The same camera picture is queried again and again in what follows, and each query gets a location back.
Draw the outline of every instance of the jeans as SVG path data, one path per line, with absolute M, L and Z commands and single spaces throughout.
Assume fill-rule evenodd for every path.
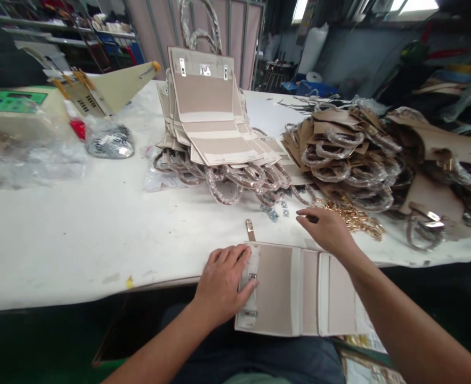
M 161 328 L 185 307 L 166 310 Z M 330 340 L 281 338 L 234 330 L 233 319 L 216 328 L 182 366 L 173 384 L 222 384 L 238 373 L 263 372 L 293 384 L 343 384 L 340 359 Z

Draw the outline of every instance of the white tablecloth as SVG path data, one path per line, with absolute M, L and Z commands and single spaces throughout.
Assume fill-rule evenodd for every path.
M 251 125 L 269 135 L 305 117 L 276 104 L 298 103 L 292 97 L 245 93 Z M 138 148 L 157 143 L 164 120 L 156 82 L 116 119 L 132 130 Z M 291 217 L 277 206 L 280 218 L 273 223 L 250 193 L 233 206 L 215 203 L 205 186 L 146 193 L 147 167 L 138 149 L 125 160 L 91 158 L 81 181 L 0 191 L 0 310 L 96 300 L 126 290 L 129 278 L 142 287 L 198 276 L 213 249 L 248 239 L 246 219 L 258 241 L 311 244 L 295 220 L 302 206 L 294 198 L 286 199 Z M 407 246 L 404 224 L 381 220 L 387 229 L 381 243 L 355 234 L 376 263 L 422 267 L 471 261 L 471 240 L 421 253 Z

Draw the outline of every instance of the green floor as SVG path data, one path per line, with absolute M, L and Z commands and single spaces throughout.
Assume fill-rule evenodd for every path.
M 98 383 L 91 361 L 116 300 L 0 314 L 0 383 Z

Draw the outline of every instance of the hand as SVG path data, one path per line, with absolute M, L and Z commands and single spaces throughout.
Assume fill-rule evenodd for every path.
M 230 320 L 243 309 L 257 281 L 252 279 L 237 291 L 242 272 L 251 256 L 244 244 L 213 251 L 200 277 L 191 302 L 212 329 Z
M 308 208 L 296 212 L 296 220 L 305 228 L 325 251 L 337 258 L 347 254 L 355 254 L 359 249 L 347 225 L 339 214 L 324 208 Z M 306 217 L 314 216 L 319 221 L 314 224 Z

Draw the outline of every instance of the green display panel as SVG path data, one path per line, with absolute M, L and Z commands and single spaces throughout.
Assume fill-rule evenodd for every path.
M 47 93 L 0 91 L 0 112 L 34 114 L 28 101 L 42 105 Z

